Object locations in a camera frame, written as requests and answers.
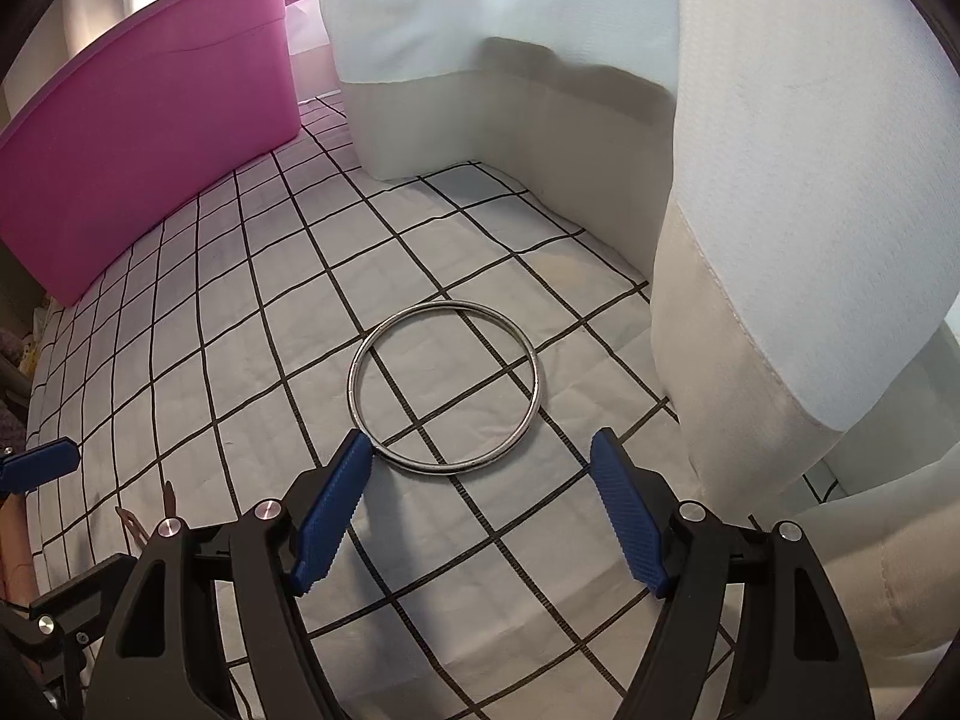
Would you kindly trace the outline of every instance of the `white mat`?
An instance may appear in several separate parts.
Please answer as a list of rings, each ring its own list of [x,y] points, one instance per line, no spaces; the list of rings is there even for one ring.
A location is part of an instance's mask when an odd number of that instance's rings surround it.
[[[307,629],[354,720],[612,717],[659,604],[587,478],[590,438],[611,426],[681,498],[698,490],[653,367],[649,286],[489,167],[382,184],[358,167],[337,98],[302,120],[294,143],[190,201],[51,322],[29,445],[73,437],[83,465],[28,498],[41,591],[128,551],[116,505],[155,527],[161,480],[194,527],[282,495],[350,427],[362,334],[412,303],[464,298],[538,345],[541,417],[459,480],[377,461],[330,576],[301,602]],[[475,327],[486,341],[438,314],[378,343],[361,394],[378,437],[454,461],[509,432],[529,372],[504,365],[514,341]],[[801,480],[789,509],[832,484]],[[220,598],[241,716],[261,717],[230,586]],[[726,683],[731,601],[698,716]]]

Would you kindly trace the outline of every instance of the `metal ring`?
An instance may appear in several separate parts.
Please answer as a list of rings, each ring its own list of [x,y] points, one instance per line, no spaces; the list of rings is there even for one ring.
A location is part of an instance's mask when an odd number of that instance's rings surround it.
[[[410,458],[397,454],[397,452],[392,451],[389,447],[382,445],[381,442],[378,442],[378,440],[371,436],[370,430],[367,428],[366,423],[364,423],[363,416],[360,413],[360,407],[357,404],[360,362],[363,361],[363,357],[370,351],[377,339],[397,324],[397,322],[402,322],[406,317],[411,317],[413,314],[420,314],[424,311],[469,311],[491,319],[494,324],[502,327],[520,342],[534,374],[534,388],[530,397],[530,406],[527,408],[527,413],[523,415],[523,419],[520,420],[520,424],[514,428],[510,435],[498,446],[493,447],[493,449],[488,452],[484,452],[482,455],[469,457],[457,463],[446,464],[445,466],[411,460]],[[536,357],[534,344],[530,343],[530,339],[520,330],[520,327],[517,327],[517,324],[514,324],[510,319],[507,319],[507,317],[504,317],[500,312],[493,311],[493,309],[482,306],[479,303],[470,303],[467,302],[467,300],[434,300],[428,303],[418,303],[415,306],[410,306],[402,311],[398,311],[392,317],[384,319],[383,322],[373,330],[373,333],[370,333],[366,337],[366,340],[360,344],[360,348],[357,349],[357,353],[353,356],[353,362],[350,363],[350,370],[347,374],[347,408],[349,408],[353,424],[370,437],[373,448],[386,460],[402,469],[414,471],[414,473],[449,476],[450,474],[480,469],[480,467],[492,463],[497,458],[505,455],[523,437],[523,434],[526,433],[527,428],[529,428],[533,422],[536,411],[539,410],[541,397],[544,395],[544,386],[542,385],[541,378],[539,358]]]

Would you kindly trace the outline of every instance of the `blue gripper pad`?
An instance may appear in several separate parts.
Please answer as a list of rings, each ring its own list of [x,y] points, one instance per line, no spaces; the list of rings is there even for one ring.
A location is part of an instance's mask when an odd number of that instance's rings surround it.
[[[646,584],[656,598],[662,598],[671,579],[664,569],[661,532],[632,483],[625,462],[630,463],[630,459],[613,431],[598,431],[590,443],[590,477],[603,500],[630,573]]]
[[[27,493],[72,473],[80,450],[70,439],[57,439],[0,463],[0,493]]]
[[[373,446],[358,432],[299,528],[298,559],[290,573],[296,595],[328,574],[372,470]]]

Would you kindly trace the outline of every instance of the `pink plastic bin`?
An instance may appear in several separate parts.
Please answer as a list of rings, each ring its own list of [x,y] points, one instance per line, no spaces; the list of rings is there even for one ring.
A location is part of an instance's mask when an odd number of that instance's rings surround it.
[[[0,133],[0,238],[71,305],[171,211],[298,129],[284,0],[157,0]]]

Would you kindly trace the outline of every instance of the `white curtain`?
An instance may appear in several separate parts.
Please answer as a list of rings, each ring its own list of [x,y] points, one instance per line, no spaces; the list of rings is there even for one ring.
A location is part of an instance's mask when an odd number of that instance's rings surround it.
[[[16,114],[70,57],[153,1],[56,0],[4,81],[11,114]],[[336,89],[339,81],[333,69],[319,0],[298,0],[290,4],[286,28],[299,98],[305,100]]]
[[[957,297],[960,79],[909,0],[320,3],[375,177],[483,160],[653,276],[656,369],[723,517],[824,456]],[[960,538],[954,464],[805,519],[882,655],[960,624],[960,571],[918,550]]]

